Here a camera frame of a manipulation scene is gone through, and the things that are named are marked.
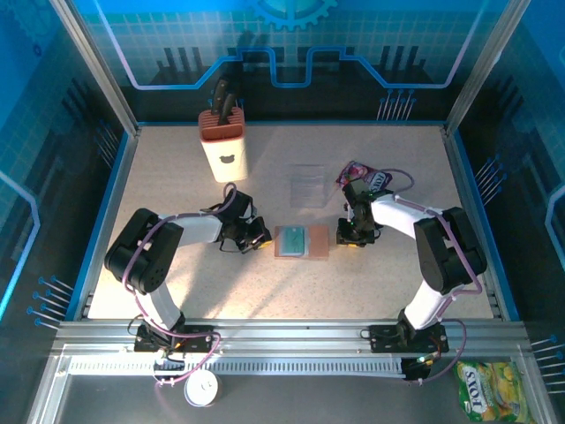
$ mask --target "white tabletop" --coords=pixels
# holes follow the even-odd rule
[[[396,318],[421,284],[414,240],[384,229],[373,246],[335,244],[344,198],[331,184],[349,160],[375,168],[401,168],[416,185],[403,197],[436,208],[459,206],[438,127],[373,125],[250,125],[251,174],[238,181],[253,197],[267,227],[313,223],[329,227],[327,261],[281,260],[274,246],[246,255],[223,254],[218,244],[177,251],[167,284],[191,318]],[[292,165],[323,165],[329,199],[324,208],[292,208]],[[391,188],[406,181],[395,176]],[[222,200],[197,127],[146,127],[139,139],[111,241],[137,208],[158,214],[197,211]],[[121,284],[103,269],[90,318],[132,318],[139,311]],[[491,318],[486,295],[463,296],[447,317]]]

